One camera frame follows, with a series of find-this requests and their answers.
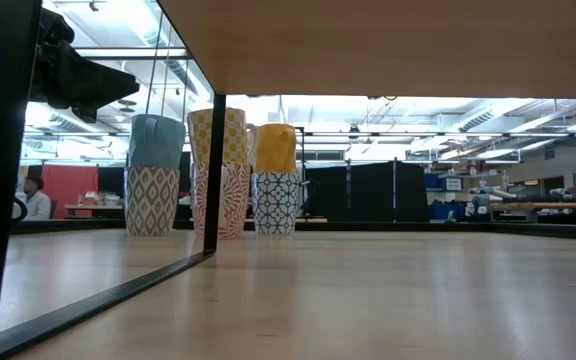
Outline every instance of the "mug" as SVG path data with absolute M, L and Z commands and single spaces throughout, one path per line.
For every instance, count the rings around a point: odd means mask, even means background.
M 255 230 L 261 235 L 291 235 L 299 208 L 299 176 L 264 172 L 252 176 Z
M 297 134 L 293 126 L 284 124 L 260 126 L 259 146 L 252 162 L 255 172 L 296 172 L 296 150 Z
M 210 139 L 212 134 L 212 109 L 192 111 L 188 114 L 190 148 L 194 162 L 210 161 Z M 251 143 L 246 131 L 252 134 Z M 258 142 L 257 127 L 246 124 L 243 110 L 226 108 L 224 122 L 224 163 L 248 164 L 251 162 Z
M 164 116 L 142 114 L 132 118 L 128 166 L 179 169 L 186 138 L 182 122 Z
M 179 196 L 179 170 L 130 166 L 124 170 L 126 229 L 133 236 L 167 236 Z
M 212 109 L 188 114 L 193 156 L 190 198 L 195 235 L 198 238 L 204 236 L 206 221 L 212 114 Z M 218 238 L 236 239 L 243 236 L 248 208 L 250 162 L 258 141 L 257 127 L 246 124 L 246 113 L 243 110 L 226 108 L 223 141 Z
M 221 191 L 219 196 L 219 230 L 221 240 L 238 239 L 243 236 L 248 208 L 248 185 L 250 165 L 230 163 L 221 167 Z M 203 238 L 206 225 L 206 200 L 208 199 L 208 163 L 192 164 L 191 209 L 195 235 Z

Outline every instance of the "teal mug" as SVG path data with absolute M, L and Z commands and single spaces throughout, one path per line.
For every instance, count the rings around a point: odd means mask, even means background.
M 132 118 L 128 166 L 179 169 L 186 127 L 165 116 L 141 114 Z

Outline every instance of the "wooden table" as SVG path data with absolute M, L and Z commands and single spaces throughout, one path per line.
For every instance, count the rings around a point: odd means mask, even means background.
M 66 205 L 68 216 L 75 216 L 77 210 L 123 210 L 123 205 Z
M 508 204 L 490 204 L 491 220 L 498 219 L 498 214 L 502 211 L 522 212 L 529 222 L 537 222 L 537 211 L 541 209 L 575 209 L 576 203 L 553 203 L 553 202 L 526 202 L 526 203 L 508 203 Z

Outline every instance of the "person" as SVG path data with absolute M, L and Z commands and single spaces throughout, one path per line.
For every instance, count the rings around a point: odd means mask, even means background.
M 44 188 L 44 180 L 40 177 L 28 176 L 24 184 L 24 193 L 28 196 L 26 207 L 28 215 L 24 221 L 49 220 L 50 198 L 41 192 Z

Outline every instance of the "black camera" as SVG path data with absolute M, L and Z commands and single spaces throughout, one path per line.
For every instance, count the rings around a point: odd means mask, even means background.
M 72 108 L 86 122 L 97 109 L 139 91 L 133 75 L 96 64 L 70 46 L 74 31 L 64 18 L 42 9 L 30 100 L 55 109 Z

